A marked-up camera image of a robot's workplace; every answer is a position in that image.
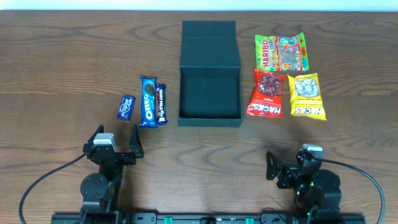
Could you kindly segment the blue Eclipse mints box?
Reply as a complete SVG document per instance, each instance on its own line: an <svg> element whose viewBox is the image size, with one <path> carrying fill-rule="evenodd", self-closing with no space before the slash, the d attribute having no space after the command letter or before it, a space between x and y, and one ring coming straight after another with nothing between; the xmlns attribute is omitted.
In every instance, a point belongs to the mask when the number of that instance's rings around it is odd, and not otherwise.
<svg viewBox="0 0 398 224"><path fill-rule="evenodd" d="M119 106L117 119L123 120L123 121L131 120L135 100L136 99L133 96L123 96L122 97L121 104Z"/></svg>

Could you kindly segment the blue Oreo cookie pack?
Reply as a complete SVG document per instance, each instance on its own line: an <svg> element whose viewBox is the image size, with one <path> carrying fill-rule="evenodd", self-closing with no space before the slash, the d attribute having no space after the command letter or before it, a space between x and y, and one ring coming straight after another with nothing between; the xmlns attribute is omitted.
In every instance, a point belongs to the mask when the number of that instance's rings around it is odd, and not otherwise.
<svg viewBox="0 0 398 224"><path fill-rule="evenodd" d="M155 114L155 82L156 78L146 78L141 76L142 81L142 101L141 101L141 123L142 128L156 128Z"/></svg>

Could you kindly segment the red Hacks candy bag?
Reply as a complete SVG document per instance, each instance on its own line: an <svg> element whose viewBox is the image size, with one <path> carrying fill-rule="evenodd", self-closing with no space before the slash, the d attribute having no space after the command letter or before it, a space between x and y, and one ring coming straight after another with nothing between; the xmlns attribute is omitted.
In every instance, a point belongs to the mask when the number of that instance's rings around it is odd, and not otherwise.
<svg viewBox="0 0 398 224"><path fill-rule="evenodd" d="M246 114L282 118L282 90L285 78L285 75L279 73L255 69L255 87Z"/></svg>

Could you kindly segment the dark green gift box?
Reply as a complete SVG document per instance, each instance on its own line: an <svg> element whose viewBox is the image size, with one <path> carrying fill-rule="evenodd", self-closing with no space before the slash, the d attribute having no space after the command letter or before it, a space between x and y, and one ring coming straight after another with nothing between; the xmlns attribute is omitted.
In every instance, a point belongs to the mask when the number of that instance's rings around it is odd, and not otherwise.
<svg viewBox="0 0 398 224"><path fill-rule="evenodd" d="M235 21L183 21L179 126L238 128L241 61Z"/></svg>

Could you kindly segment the green Haribo gummy bag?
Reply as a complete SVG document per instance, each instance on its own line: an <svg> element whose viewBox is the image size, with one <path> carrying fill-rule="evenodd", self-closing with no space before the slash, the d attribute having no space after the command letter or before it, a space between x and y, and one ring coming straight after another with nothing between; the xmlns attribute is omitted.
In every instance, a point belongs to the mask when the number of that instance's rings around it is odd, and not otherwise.
<svg viewBox="0 0 398 224"><path fill-rule="evenodd" d="M256 68L267 72L309 70L304 33L295 36L255 35Z"/></svg>

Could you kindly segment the Dairy Milk chocolate bar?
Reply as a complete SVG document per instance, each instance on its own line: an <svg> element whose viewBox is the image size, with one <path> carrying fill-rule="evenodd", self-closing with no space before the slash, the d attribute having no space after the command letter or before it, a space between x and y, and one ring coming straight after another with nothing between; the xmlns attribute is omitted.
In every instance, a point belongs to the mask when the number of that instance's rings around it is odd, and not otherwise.
<svg viewBox="0 0 398 224"><path fill-rule="evenodd" d="M157 92L157 124L166 125L167 117L165 110L165 84L156 84L156 92Z"/></svg>

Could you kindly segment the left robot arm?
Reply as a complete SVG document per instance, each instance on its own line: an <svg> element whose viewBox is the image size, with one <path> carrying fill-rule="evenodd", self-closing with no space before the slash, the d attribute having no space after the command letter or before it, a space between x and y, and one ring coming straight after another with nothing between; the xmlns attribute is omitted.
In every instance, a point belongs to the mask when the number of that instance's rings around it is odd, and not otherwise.
<svg viewBox="0 0 398 224"><path fill-rule="evenodd" d="M129 152L117 152L114 134L105 133L101 124L83 146L83 154L99 166L80 185L83 196L80 223L130 223L131 216L118 208L119 190L125 166L133 166L144 157L135 124L129 140Z"/></svg>

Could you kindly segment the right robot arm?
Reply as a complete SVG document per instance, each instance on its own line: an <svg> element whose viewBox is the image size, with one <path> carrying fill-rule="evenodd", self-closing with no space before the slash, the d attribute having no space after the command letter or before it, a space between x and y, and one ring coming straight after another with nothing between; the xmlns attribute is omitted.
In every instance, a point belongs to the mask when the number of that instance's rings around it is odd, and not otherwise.
<svg viewBox="0 0 398 224"><path fill-rule="evenodd" d="M266 154L266 179L277 179L278 188L292 189L295 193L297 209L287 217L287 223L338 223L340 178L321 168L322 147L304 144L296 158L296 164L289 164L270 151Z"/></svg>

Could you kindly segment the yellow Hacks candy bag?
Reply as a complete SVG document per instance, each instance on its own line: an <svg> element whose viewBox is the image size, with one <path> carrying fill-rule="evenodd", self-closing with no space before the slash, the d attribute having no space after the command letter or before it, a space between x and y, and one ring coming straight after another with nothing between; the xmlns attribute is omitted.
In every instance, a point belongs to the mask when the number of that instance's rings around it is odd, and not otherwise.
<svg viewBox="0 0 398 224"><path fill-rule="evenodd" d="M326 121L318 73L287 76L290 90L290 113Z"/></svg>

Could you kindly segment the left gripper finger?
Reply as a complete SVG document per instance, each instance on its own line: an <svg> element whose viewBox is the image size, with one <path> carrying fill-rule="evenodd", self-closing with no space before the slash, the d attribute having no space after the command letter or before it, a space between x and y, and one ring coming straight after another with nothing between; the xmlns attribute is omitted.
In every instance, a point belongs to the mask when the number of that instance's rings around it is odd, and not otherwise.
<svg viewBox="0 0 398 224"><path fill-rule="evenodd" d="M136 124L134 124L132 127L132 133L129 140L129 148L131 149L131 152L134 154L135 158L144 157L144 150L139 139L138 125Z"/></svg>
<svg viewBox="0 0 398 224"><path fill-rule="evenodd" d="M104 133L104 126L100 124L96 131L93 133L93 135L87 140L87 142L84 144L84 146L91 146L95 145L94 140L97 134Z"/></svg>

